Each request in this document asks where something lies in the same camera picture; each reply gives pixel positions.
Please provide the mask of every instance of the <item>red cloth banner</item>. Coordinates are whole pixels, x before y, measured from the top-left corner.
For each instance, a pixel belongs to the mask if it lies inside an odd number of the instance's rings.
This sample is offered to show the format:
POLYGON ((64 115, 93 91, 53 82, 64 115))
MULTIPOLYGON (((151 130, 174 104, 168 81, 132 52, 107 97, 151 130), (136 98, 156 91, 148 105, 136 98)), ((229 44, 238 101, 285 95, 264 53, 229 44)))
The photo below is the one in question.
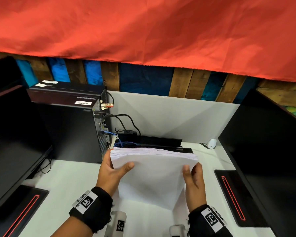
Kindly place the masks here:
POLYGON ((296 0, 0 0, 0 51, 296 81, 296 0))

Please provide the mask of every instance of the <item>person's right hand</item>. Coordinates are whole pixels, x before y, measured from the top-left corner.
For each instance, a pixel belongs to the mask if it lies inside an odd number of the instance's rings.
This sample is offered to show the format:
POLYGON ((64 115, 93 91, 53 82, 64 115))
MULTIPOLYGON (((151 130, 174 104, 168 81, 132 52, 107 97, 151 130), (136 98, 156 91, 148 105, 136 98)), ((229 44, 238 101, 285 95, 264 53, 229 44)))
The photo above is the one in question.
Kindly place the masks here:
POLYGON ((189 212, 192 212, 207 203, 202 165, 197 163, 192 172, 188 165, 184 165, 182 172, 186 184, 185 199, 189 212))

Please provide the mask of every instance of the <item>monitor screen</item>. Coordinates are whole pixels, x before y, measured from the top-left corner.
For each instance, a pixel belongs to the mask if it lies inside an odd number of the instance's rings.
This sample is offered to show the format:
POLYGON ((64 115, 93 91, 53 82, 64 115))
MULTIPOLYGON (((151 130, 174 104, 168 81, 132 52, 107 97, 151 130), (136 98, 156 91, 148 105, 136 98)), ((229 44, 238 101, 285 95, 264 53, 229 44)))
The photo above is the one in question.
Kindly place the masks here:
POLYGON ((0 92, 0 205, 50 147, 47 130, 25 87, 0 92))
POLYGON ((251 90, 218 139, 273 232, 296 236, 296 117, 251 90))

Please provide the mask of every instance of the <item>wrist strap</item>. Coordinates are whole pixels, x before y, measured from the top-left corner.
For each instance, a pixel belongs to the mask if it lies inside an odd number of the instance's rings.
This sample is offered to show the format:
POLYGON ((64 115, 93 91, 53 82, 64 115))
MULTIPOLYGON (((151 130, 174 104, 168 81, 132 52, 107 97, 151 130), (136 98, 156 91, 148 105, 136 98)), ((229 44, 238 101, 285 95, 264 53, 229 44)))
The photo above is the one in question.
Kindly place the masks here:
POLYGON ((103 229, 109 222, 113 199, 102 188, 94 187, 90 192, 87 191, 76 203, 69 215, 81 220, 93 233, 103 229))

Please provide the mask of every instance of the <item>wooden plank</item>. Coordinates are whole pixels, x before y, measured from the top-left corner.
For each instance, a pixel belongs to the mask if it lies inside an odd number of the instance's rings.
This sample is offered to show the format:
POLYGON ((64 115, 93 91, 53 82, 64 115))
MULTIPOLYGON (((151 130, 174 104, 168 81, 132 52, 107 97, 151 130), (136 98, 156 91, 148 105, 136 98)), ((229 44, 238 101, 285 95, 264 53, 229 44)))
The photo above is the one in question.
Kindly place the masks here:
POLYGON ((228 74, 222 88, 216 98, 216 101, 232 103, 236 98, 240 88, 245 82, 247 76, 228 74))
POLYGON ((38 81, 53 80, 53 75, 49 70, 45 57, 30 56, 30 55, 16 55, 16 54, 0 52, 0 59, 7 56, 12 56, 18 60, 28 61, 31 64, 33 72, 36 78, 38 79, 38 81))
POLYGON ((120 91, 120 73, 117 62, 101 62, 103 83, 109 91, 120 91))
POLYGON ((185 98, 189 87, 193 69, 189 68, 174 68, 169 96, 185 98))
POLYGON ((258 86, 262 88, 278 89, 284 91, 296 91, 296 82, 262 79, 258 86))
POLYGON ((85 68, 82 60, 64 59, 67 67, 69 79, 73 83, 87 84, 85 68))
POLYGON ((257 90, 280 105, 296 107, 296 91, 285 91, 261 87, 258 87, 257 90))
POLYGON ((210 73, 211 71, 195 69, 193 71, 185 98, 200 100, 209 79, 210 73))

